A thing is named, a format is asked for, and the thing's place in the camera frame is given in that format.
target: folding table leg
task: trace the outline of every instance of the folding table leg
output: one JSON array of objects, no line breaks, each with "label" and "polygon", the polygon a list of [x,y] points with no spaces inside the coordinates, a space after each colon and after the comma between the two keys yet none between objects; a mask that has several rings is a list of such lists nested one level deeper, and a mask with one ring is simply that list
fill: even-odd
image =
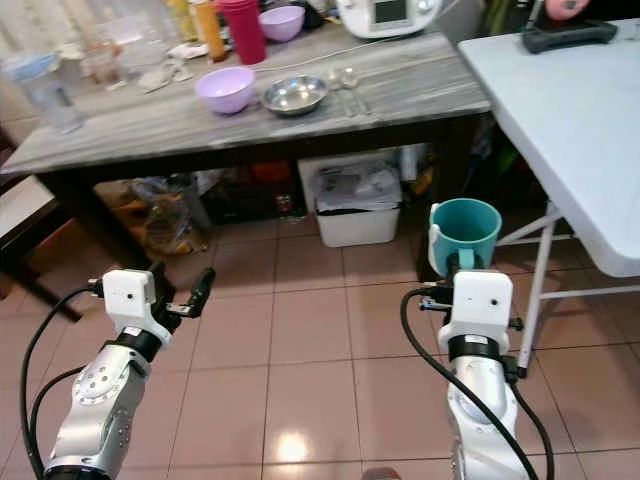
[{"label": "folding table leg", "polygon": [[533,282],[531,284],[531,292],[529,294],[529,306],[527,308],[527,316],[524,322],[524,333],[520,346],[520,356],[518,357],[518,376],[520,378],[525,378],[527,376],[527,368],[529,367],[529,361],[533,351],[533,342],[538,326],[540,294],[542,293],[544,277],[547,273],[549,252],[551,251],[551,242],[553,241],[553,230],[555,229],[557,221],[556,208],[552,203],[549,203],[547,206],[547,215],[552,218],[552,221],[547,223],[542,229],[542,236],[540,237],[536,269],[533,274]]}]

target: spoon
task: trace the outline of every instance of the spoon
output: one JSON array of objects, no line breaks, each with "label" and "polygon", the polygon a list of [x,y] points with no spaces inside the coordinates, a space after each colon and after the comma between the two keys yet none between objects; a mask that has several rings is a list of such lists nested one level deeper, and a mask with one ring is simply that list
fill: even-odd
[{"label": "spoon", "polygon": [[343,95],[340,95],[340,91],[342,90],[342,82],[340,81],[338,72],[336,72],[336,70],[333,68],[329,69],[329,89],[336,92],[336,95],[338,95],[345,115],[347,117],[353,117],[354,113],[349,106],[349,102],[345,101]]},{"label": "spoon", "polygon": [[356,89],[358,84],[360,83],[360,80],[358,79],[358,76],[356,75],[356,72],[353,70],[353,68],[347,67],[342,70],[340,81],[345,88],[351,90],[351,93],[353,93],[353,97],[358,102],[360,110],[362,110],[365,115],[371,115],[371,107],[369,107],[369,104],[364,101],[364,99]]}]

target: stainless steel bowl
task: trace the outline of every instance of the stainless steel bowl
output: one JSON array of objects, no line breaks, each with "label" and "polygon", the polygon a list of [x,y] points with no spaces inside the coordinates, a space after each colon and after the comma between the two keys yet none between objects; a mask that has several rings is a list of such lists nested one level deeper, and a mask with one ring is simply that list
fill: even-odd
[{"label": "stainless steel bowl", "polygon": [[299,75],[272,83],[262,95],[262,104],[278,115],[302,115],[314,110],[326,96],[324,80]]}]

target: metal rod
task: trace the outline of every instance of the metal rod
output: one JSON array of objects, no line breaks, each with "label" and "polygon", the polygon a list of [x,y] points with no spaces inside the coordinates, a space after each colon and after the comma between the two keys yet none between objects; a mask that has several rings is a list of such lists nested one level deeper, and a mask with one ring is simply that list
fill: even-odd
[{"label": "metal rod", "polygon": [[540,300],[549,298],[589,297],[591,295],[611,295],[614,293],[640,292],[640,285],[626,287],[590,288],[586,290],[565,290],[562,292],[546,292],[540,294]]},{"label": "metal rod", "polygon": [[[555,207],[551,202],[547,205],[547,216],[554,218]],[[551,238],[553,237],[553,229],[556,226],[556,220],[547,222],[542,230],[540,239],[540,247],[538,248],[538,258],[536,259],[536,269],[533,274],[533,282],[531,283],[531,292],[529,294],[529,306],[527,308],[527,317],[524,323],[524,333],[522,335],[522,344],[520,346],[520,355],[518,356],[518,367],[526,371],[529,366],[529,359],[533,350],[533,339],[536,334],[538,325],[538,310],[540,308],[540,294],[544,284],[544,277],[547,272],[547,262],[549,261],[549,252],[551,250]]]},{"label": "metal rod", "polygon": [[[551,237],[551,240],[553,240],[554,242],[556,240],[573,240],[574,238],[578,238],[576,237],[573,233],[567,233],[567,234],[563,234],[563,235],[554,235],[553,237]],[[541,237],[531,237],[531,238],[522,238],[520,240],[512,240],[508,243],[502,243],[500,246],[504,247],[507,245],[526,245],[529,243],[540,243],[540,239]]]},{"label": "metal rod", "polygon": [[544,0],[534,0],[533,8],[531,9],[531,15],[529,15],[529,20],[527,20],[526,28],[531,28],[538,20],[540,16],[540,10],[542,9],[542,5],[544,5]]},{"label": "metal rod", "polygon": [[551,223],[555,224],[558,220],[562,218],[562,214],[556,209],[556,207],[552,203],[549,203],[549,206],[547,207],[547,212],[548,213],[544,217],[534,220],[533,222],[525,225],[524,227],[519,228],[515,232],[502,237],[496,245],[498,247],[501,247],[503,245],[509,245],[514,240],[519,240],[522,237],[526,237],[530,233],[533,233],[536,230],[544,228]]}]

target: table leg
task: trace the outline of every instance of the table leg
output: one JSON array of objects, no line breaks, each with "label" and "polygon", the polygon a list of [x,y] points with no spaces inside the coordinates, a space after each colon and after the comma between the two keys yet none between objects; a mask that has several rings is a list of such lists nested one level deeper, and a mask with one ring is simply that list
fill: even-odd
[{"label": "table leg", "polygon": [[518,376],[525,378],[529,361],[533,353],[533,341],[538,328],[538,311],[540,310],[540,295],[544,285],[544,277],[547,273],[547,263],[549,261],[549,252],[551,251],[551,242],[553,241],[553,230],[556,226],[556,219],[553,217],[555,206],[549,202],[547,206],[547,216],[552,218],[543,229],[540,237],[540,247],[538,247],[538,257],[536,259],[536,269],[533,274],[533,282],[531,282],[531,292],[529,293],[529,306],[527,307],[527,317],[524,321],[524,332],[522,334],[522,343],[520,344],[520,355],[518,355]]},{"label": "table leg", "polygon": [[[447,120],[446,134],[437,150],[437,159],[431,187],[434,202],[443,202],[460,196],[462,187],[469,171],[471,147],[476,136],[480,117],[467,115]],[[438,280],[439,275],[431,268],[427,261],[428,229],[427,214],[420,239],[417,270],[420,282]]]},{"label": "table leg", "polygon": [[93,186],[77,177],[74,172],[38,174],[63,208],[122,267],[147,269],[151,260],[144,248],[95,194]]},{"label": "table leg", "polygon": [[[51,307],[60,301],[60,297],[38,282],[34,275],[35,272],[22,262],[3,258],[2,271],[22,285],[29,293]],[[60,309],[60,313],[72,322],[77,322],[82,317],[82,314],[76,312],[69,305],[64,305]]]}]

